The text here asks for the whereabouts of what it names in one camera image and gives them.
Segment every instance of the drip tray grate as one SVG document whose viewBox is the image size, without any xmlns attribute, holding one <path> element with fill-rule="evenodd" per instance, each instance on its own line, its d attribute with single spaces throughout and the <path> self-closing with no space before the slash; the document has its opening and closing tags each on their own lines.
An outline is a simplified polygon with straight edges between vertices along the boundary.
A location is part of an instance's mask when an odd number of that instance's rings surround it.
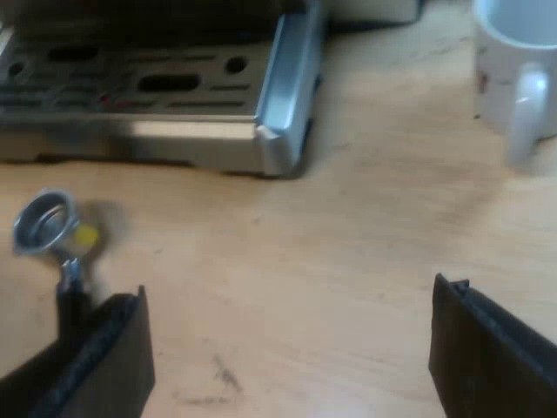
<svg viewBox="0 0 557 418">
<path fill-rule="evenodd" d="M 253 116 L 271 48 L 268 40 L 129 49 L 14 34 L 4 39 L 0 56 L 0 108 L 4 114 L 29 108 L 34 114 Z"/>
</svg>

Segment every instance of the wooden desk surface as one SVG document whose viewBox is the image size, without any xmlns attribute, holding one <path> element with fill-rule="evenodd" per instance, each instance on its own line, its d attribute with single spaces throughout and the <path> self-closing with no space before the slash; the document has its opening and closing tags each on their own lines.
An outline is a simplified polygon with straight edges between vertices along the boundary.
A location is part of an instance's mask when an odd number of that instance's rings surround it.
<svg viewBox="0 0 557 418">
<path fill-rule="evenodd" d="M 0 374 L 55 335 L 57 273 L 15 258 L 11 222 L 41 187 L 106 202 L 98 263 L 145 284 L 157 385 L 144 417 L 441 417 L 426 368 L 433 275 L 470 278 L 557 340 L 557 146 L 501 165 L 473 120 L 470 4 L 334 38 L 308 173 L 0 166 Z"/>
</svg>

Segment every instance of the mug handle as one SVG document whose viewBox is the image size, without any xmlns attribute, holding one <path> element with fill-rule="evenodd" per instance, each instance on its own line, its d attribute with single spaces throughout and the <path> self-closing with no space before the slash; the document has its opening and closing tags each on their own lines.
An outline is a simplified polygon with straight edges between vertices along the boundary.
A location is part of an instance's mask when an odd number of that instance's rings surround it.
<svg viewBox="0 0 557 418">
<path fill-rule="evenodd" d="M 510 165 L 524 163 L 542 135 L 549 98 L 549 74 L 537 64 L 522 67 L 514 96 L 508 133 Z"/>
</svg>

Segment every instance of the hole in drip tray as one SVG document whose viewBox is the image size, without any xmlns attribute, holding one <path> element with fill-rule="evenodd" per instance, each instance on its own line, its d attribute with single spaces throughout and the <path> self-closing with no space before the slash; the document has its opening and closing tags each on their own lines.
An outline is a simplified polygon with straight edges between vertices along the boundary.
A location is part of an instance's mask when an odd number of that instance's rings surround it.
<svg viewBox="0 0 557 418">
<path fill-rule="evenodd" d="M 139 80 L 138 89 L 147 93 L 192 91 L 201 84 L 198 74 L 156 74 Z"/>
<path fill-rule="evenodd" d="M 225 71 L 228 74 L 238 74 L 247 67 L 246 57 L 233 57 L 226 61 Z"/>
<path fill-rule="evenodd" d="M 8 75 L 10 77 L 15 77 L 16 75 L 21 73 L 21 71 L 23 71 L 24 68 L 25 65 L 23 63 L 14 63 L 10 65 L 10 68 L 8 68 Z"/>
</svg>

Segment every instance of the espresso machine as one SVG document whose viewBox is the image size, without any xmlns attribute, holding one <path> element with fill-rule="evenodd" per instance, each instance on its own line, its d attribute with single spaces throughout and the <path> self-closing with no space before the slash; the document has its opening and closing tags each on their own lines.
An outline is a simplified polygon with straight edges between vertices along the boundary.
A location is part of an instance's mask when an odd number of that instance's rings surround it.
<svg viewBox="0 0 557 418">
<path fill-rule="evenodd" d="M 0 160 L 299 164 L 319 0 L 2 0 L 0 13 Z"/>
</svg>

